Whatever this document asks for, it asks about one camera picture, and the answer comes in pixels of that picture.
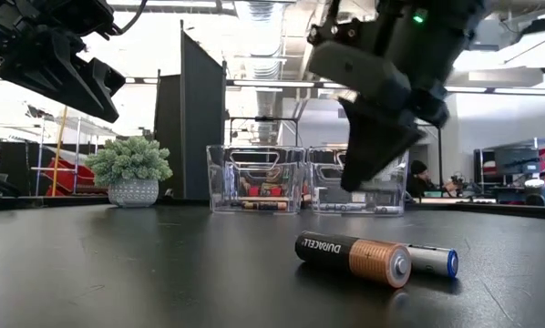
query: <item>aa battery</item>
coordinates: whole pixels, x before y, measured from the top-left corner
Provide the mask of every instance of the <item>aa battery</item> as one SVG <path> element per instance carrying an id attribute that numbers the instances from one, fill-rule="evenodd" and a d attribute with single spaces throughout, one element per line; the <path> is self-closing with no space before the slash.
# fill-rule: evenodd
<path id="1" fill-rule="evenodd" d="M 245 210 L 287 210 L 287 203 L 282 201 L 244 201 Z"/>
<path id="2" fill-rule="evenodd" d="M 365 210 L 365 204 L 355 204 L 355 203 L 321 203 L 319 204 L 319 209 L 321 210 L 337 210 L 337 211 L 351 211 L 351 210 Z"/>
<path id="3" fill-rule="evenodd" d="M 399 206 L 376 206 L 374 208 L 374 214 L 381 215 L 394 215 L 400 214 L 401 210 Z"/>
<path id="4" fill-rule="evenodd" d="M 410 254 L 403 244 L 304 231 L 294 250 L 303 261 L 345 270 L 394 288 L 404 286 L 410 276 Z"/>
<path id="5" fill-rule="evenodd" d="M 437 247 L 407 245 L 412 270 L 455 278 L 458 272 L 458 256 L 455 250 Z"/>

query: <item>clear plastic bin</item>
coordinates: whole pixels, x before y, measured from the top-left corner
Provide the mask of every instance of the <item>clear plastic bin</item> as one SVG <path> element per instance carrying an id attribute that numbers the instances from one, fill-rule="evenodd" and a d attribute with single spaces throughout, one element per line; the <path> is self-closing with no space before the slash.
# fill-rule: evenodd
<path id="1" fill-rule="evenodd" d="M 305 149 L 208 146 L 211 209 L 296 213 L 301 208 Z"/>
<path id="2" fill-rule="evenodd" d="M 340 186 L 346 148 L 316 147 L 307 151 L 312 189 L 312 207 L 316 212 L 371 213 L 398 216 L 404 213 L 406 190 L 405 153 L 392 161 L 371 181 L 364 192 L 347 192 Z"/>

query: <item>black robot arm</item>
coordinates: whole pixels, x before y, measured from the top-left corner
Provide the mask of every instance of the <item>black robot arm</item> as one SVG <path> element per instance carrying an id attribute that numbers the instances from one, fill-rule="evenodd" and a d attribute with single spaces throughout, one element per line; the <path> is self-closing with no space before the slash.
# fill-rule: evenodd
<path id="1" fill-rule="evenodd" d="M 125 84 L 115 69 L 77 56 L 91 33 L 121 35 L 105 0 L 0 0 L 0 77 L 91 116 L 114 122 L 111 97 Z"/>
<path id="2" fill-rule="evenodd" d="M 342 187 L 363 190 L 390 161 L 421 138 L 416 118 L 442 128 L 444 83 L 475 36 L 486 0 L 382 0 L 373 22 L 337 24 L 334 0 L 313 26 L 309 70 L 357 91 L 340 99 L 350 123 Z"/>

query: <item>black table surface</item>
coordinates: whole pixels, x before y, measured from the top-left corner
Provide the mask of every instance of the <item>black table surface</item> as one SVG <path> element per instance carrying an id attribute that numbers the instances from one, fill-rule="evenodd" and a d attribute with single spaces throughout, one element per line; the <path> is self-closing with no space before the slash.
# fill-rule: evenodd
<path id="1" fill-rule="evenodd" d="M 303 230 L 453 247 L 458 279 L 398 291 L 312 268 Z M 87 206 L 0 212 L 0 327 L 545 328 L 545 220 Z"/>

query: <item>potted plant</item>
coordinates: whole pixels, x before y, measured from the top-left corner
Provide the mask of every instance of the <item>potted plant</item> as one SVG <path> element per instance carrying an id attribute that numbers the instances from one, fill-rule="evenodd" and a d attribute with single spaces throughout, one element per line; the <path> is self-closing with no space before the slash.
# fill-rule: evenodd
<path id="1" fill-rule="evenodd" d="M 105 148 L 88 156 L 86 166 L 96 186 L 108 187 L 108 199 L 121 207 L 147 207 L 157 201 L 159 181 L 169 178 L 170 152 L 156 140 L 143 137 L 107 141 Z"/>

